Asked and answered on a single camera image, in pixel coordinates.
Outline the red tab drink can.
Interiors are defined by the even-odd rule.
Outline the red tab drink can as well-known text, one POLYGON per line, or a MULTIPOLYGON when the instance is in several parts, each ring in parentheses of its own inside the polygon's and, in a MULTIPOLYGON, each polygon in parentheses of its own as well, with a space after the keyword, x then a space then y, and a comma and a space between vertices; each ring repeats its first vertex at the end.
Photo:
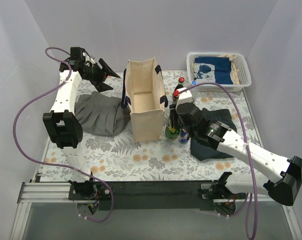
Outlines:
POLYGON ((178 141, 181 144, 187 144, 189 142, 189 139, 190 139, 189 134, 184 129, 181 129, 178 141))

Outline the green Perrier bottle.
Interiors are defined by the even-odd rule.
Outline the green Perrier bottle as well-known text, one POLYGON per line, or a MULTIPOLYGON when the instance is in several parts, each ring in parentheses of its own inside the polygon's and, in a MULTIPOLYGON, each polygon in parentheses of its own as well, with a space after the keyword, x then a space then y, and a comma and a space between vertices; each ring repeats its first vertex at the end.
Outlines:
POLYGON ((176 129, 173 127, 173 123, 171 121, 171 117, 169 116, 166 121, 165 127, 165 137, 169 141, 175 141, 180 134, 180 129, 176 129))

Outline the Pocari Sweat plastic bottle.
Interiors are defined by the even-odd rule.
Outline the Pocari Sweat plastic bottle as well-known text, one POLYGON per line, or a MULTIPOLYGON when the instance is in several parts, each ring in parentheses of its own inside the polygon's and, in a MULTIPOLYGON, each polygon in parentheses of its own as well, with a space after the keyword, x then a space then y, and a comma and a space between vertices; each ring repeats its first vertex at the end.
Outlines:
POLYGON ((195 85, 197 85, 197 81, 193 80, 190 84, 190 86, 192 86, 192 88, 189 90, 192 94, 194 101, 196 101, 197 96, 198 96, 198 87, 195 87, 195 85))

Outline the dark cola bottle red cap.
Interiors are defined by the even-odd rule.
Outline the dark cola bottle red cap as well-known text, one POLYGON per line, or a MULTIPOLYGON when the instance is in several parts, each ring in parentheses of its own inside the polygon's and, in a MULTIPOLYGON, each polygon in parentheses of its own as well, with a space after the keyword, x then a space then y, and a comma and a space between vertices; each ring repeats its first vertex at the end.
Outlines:
POLYGON ((178 79, 178 84, 177 84, 177 86, 175 87, 174 92, 176 92, 176 91, 177 91, 178 89, 180 89, 180 88, 183 88, 183 87, 184 87, 184 83, 185 83, 185 78, 180 77, 180 78, 178 79))

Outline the beige canvas tote bag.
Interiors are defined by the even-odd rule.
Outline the beige canvas tote bag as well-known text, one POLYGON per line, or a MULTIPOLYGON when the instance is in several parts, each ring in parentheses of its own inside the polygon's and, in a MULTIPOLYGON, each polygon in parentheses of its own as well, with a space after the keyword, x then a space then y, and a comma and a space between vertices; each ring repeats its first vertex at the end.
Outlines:
POLYGON ((135 141, 161 139, 168 99, 156 58, 128 61, 123 73, 121 108, 128 108, 135 141))

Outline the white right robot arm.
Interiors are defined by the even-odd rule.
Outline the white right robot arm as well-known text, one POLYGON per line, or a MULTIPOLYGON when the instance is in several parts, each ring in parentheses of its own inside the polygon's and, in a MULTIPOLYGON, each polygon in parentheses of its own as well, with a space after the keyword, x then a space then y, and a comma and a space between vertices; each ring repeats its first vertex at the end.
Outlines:
POLYGON ((234 194, 257 193, 292 206, 302 184, 302 158, 283 157, 244 139, 226 124, 205 119, 193 103, 176 106, 178 121, 200 146, 230 155, 253 166, 253 173, 225 172, 210 187, 202 190, 208 198, 228 199, 234 194))

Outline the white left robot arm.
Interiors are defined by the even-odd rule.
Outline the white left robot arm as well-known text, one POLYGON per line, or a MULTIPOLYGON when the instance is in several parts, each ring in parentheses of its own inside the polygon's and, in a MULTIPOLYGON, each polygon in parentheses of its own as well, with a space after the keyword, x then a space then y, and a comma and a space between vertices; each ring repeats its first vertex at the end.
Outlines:
POLYGON ((112 90, 105 84, 108 76, 118 75, 100 58, 97 62, 82 47, 71 47, 69 57, 61 61, 60 84, 55 102, 43 122, 50 140, 61 149, 67 164, 76 169, 70 184, 74 193, 86 200, 96 199, 98 190, 87 167, 81 147, 83 128, 75 117, 75 100, 82 80, 88 80, 98 92, 112 90))

